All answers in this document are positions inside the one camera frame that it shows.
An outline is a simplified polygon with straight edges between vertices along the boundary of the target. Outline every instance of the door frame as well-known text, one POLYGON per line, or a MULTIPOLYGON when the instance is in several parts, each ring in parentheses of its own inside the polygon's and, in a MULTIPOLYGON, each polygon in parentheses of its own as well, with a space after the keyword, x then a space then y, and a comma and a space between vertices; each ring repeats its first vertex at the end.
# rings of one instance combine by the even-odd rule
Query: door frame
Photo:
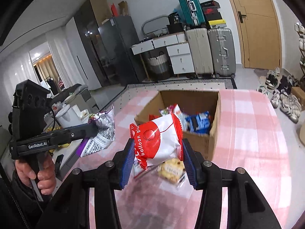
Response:
MULTIPOLYGON (((274 11, 274 14, 275 14, 275 19, 276 19, 276 24, 277 24, 277 27, 278 27, 278 34, 279 34, 279 46, 280 46, 280 68, 282 68, 282 38, 281 38, 281 29, 280 29, 280 24, 279 24, 279 18, 278 18, 278 14, 276 12, 276 9, 275 9, 275 5, 274 5, 274 2, 273 0, 270 0, 271 1, 271 4, 272 4, 272 7, 273 7, 273 11, 274 11)), ((235 17, 235 21, 236 21, 236 26, 237 26, 237 31, 238 31, 238 38, 239 38, 239 45, 240 45, 240 55, 241 55, 241 58, 242 58, 242 66, 243 68, 250 68, 250 66, 246 66, 245 67, 245 51, 244 51, 244 44, 243 44, 243 38, 242 38, 242 28, 241 28, 241 25, 240 25, 240 21, 239 21, 239 17, 238 17, 238 13, 237 11, 240 11, 240 9, 238 10, 238 8, 236 7, 235 3, 234 3, 234 0, 230 0, 230 3, 231 3, 231 6, 232 6, 232 9, 233 9, 233 13, 234 13, 234 17, 235 17)))

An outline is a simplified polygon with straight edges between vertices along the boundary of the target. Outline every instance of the human hand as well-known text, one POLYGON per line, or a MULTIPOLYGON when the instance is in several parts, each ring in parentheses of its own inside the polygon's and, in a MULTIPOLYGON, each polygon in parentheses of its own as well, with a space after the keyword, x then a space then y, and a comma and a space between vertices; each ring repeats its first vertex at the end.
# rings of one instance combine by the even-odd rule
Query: human hand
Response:
MULTIPOLYGON (((24 160, 16 160, 15 167, 17 171, 17 175, 20 181, 31 187, 30 179, 35 180, 36 174, 31 169, 30 165, 24 160)), ((43 170, 38 172, 38 179, 40 180, 37 184, 38 188, 41 189, 42 194, 51 194, 56 187, 56 179, 55 179, 55 164, 49 154, 45 158, 43 163, 43 170)))

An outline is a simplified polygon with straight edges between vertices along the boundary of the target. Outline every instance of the silver bolt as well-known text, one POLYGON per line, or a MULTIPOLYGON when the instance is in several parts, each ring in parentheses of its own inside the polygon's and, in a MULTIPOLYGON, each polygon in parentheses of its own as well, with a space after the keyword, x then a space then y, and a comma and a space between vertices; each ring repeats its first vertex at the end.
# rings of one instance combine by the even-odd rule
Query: silver bolt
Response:
POLYGON ((203 162, 203 165, 206 166, 206 167, 211 167, 211 166, 212 166, 212 162, 210 162, 210 161, 204 161, 204 162, 203 162))
POLYGON ((112 166, 114 165, 114 162, 112 162, 112 161, 110 160, 110 161, 107 161, 107 162, 105 163, 105 165, 106 165, 107 167, 112 167, 112 166))
POLYGON ((73 175, 78 175, 79 173, 80 173, 80 168, 75 168, 74 170, 72 170, 73 175))
POLYGON ((246 171, 245 171, 244 168, 239 167, 239 168, 237 168, 237 172, 238 172, 239 174, 244 174, 246 171))

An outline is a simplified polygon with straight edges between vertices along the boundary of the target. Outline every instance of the plaid tablecloth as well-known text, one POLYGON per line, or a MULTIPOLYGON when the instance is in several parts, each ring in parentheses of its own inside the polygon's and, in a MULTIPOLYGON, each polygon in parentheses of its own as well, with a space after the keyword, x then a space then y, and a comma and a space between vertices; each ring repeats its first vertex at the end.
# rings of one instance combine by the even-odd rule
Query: plaid tablecloth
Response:
MULTIPOLYGON (((129 124, 156 95, 139 93, 115 116, 115 141, 108 149, 80 158, 73 168, 89 170, 111 160, 124 148, 129 124)), ((221 118, 213 162, 220 168, 243 167, 253 178, 284 227, 288 216, 291 177, 286 141, 269 100, 256 91, 220 90, 221 118)), ((129 179, 123 191, 115 191, 122 228, 194 228, 202 191, 188 180, 179 189, 154 174, 129 179)), ((226 228, 227 189, 223 189, 221 228, 226 228)), ((90 228, 95 228, 94 189, 90 191, 90 228)))

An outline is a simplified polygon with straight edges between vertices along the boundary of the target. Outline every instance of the gray suitcase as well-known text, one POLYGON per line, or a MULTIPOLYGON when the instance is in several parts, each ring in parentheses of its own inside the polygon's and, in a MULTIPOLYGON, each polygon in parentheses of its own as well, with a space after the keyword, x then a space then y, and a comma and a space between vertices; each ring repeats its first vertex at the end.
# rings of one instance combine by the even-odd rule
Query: gray suitcase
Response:
POLYGON ((229 28, 208 31, 216 77, 235 77, 236 61, 232 32, 229 28))
POLYGON ((206 28, 186 31, 196 74, 213 74, 212 53, 206 28))

